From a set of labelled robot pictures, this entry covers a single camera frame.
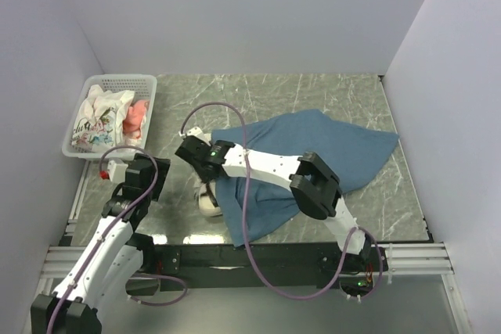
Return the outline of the cream pillow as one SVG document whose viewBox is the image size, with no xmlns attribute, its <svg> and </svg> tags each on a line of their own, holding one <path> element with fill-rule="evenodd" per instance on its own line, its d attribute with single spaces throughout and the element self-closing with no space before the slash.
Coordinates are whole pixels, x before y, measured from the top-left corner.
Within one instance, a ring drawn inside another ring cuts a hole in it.
<svg viewBox="0 0 501 334">
<path fill-rule="evenodd" d="M 214 181 L 203 183 L 196 181 L 194 184 L 194 199 L 199 211 L 205 217 L 219 217 L 222 215 L 221 208 L 216 200 L 216 184 Z"/>
</svg>

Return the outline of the blue pillowcase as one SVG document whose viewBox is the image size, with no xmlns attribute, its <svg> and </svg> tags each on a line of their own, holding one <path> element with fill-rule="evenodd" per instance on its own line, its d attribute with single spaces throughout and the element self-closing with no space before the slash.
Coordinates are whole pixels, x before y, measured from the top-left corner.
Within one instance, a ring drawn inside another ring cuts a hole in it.
<svg viewBox="0 0 501 334">
<path fill-rule="evenodd" d="M 274 232 L 308 204 L 322 218 L 341 194 L 368 185 L 398 144 L 394 132 L 332 120 L 320 110 L 286 113 L 245 127 L 218 129 L 211 140 L 292 157 L 285 187 L 245 177 L 219 178 L 215 198 L 232 243 L 243 246 Z"/>
</svg>

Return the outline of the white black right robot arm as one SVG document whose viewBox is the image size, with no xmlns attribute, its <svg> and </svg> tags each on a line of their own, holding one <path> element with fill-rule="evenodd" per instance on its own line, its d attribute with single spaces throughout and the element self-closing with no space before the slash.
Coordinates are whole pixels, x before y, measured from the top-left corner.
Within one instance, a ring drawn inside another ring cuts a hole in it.
<svg viewBox="0 0 501 334">
<path fill-rule="evenodd" d="M 203 183 L 245 178 L 246 190 L 252 179 L 286 189 L 303 214 L 324 222 L 348 268 L 360 271 L 371 261 L 371 240 L 349 212 L 339 177 L 316 153 L 281 156 L 229 141 L 210 145 L 200 136 L 187 135 L 175 155 L 193 167 Z"/>
</svg>

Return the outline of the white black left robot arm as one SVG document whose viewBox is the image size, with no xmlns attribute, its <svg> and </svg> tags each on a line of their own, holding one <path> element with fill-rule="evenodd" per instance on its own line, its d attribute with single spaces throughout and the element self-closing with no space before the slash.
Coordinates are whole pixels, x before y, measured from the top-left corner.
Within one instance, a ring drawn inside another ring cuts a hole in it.
<svg viewBox="0 0 501 334">
<path fill-rule="evenodd" d="M 31 305 L 33 333 L 100 333 L 105 307 L 136 272 L 157 272 L 153 239 L 137 228 L 160 197 L 169 159 L 136 153 L 124 171 L 113 165 L 100 175 L 117 183 L 98 227 L 75 265 L 49 294 Z"/>
</svg>

